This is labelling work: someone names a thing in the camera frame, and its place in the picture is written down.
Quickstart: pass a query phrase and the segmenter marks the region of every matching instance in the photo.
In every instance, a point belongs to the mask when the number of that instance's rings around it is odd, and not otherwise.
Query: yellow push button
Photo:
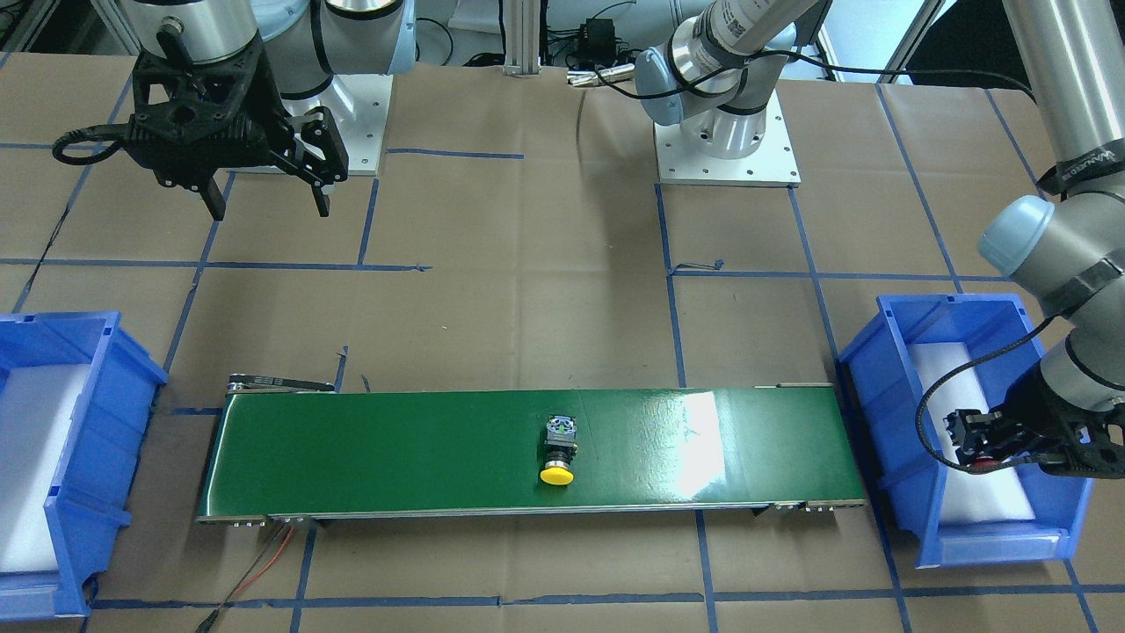
[[[539,472],[539,479],[551,486],[566,486],[574,481],[574,473],[561,467],[550,467]]]

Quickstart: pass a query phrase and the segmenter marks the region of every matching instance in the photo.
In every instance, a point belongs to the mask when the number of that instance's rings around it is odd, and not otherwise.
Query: green conveyor belt
[[[543,425],[575,481],[539,480]],[[204,522],[862,504],[831,388],[231,396]]]

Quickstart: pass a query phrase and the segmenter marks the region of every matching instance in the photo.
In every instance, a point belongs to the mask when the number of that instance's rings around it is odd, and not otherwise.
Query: orange wire
[[[294,534],[294,532],[296,532],[296,530],[292,528],[292,527],[290,527],[289,528],[289,533],[285,535],[285,541],[281,542],[281,546],[278,548],[278,551],[273,553],[273,558],[270,559],[270,562],[266,563],[266,567],[263,567],[262,569],[258,570],[258,573],[251,576],[245,581],[243,581],[242,585],[238,585],[237,587],[235,587],[234,591],[231,593],[231,598],[234,598],[235,596],[238,595],[240,591],[242,591],[246,587],[250,587],[250,585],[253,581],[255,581],[259,578],[261,578],[263,573],[266,573],[267,571],[269,571],[269,569],[271,567],[273,567],[273,563],[276,563],[278,561],[278,558],[281,557],[281,552],[285,552],[286,545],[289,544],[289,541],[292,541],[292,534]]]

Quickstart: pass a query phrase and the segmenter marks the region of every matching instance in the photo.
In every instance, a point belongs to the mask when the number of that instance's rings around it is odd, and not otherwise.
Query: blue crate
[[[950,469],[929,456],[915,432],[922,388],[908,345],[963,343],[980,358],[1033,329],[1019,297],[1009,293],[885,295],[880,311],[844,351],[864,418],[902,530],[921,541],[916,567],[1069,560],[1078,549],[1092,480],[1017,467],[1035,521],[939,525]],[[1043,356],[1038,341],[975,369],[989,407]],[[944,416],[947,413],[932,413]],[[937,435],[927,419],[934,446]]]
[[[0,314],[0,391],[15,369],[90,365],[43,504],[58,570],[0,573],[0,622],[89,615],[83,585],[108,568],[117,531],[129,524],[125,500],[168,374],[120,319],[118,311]]]

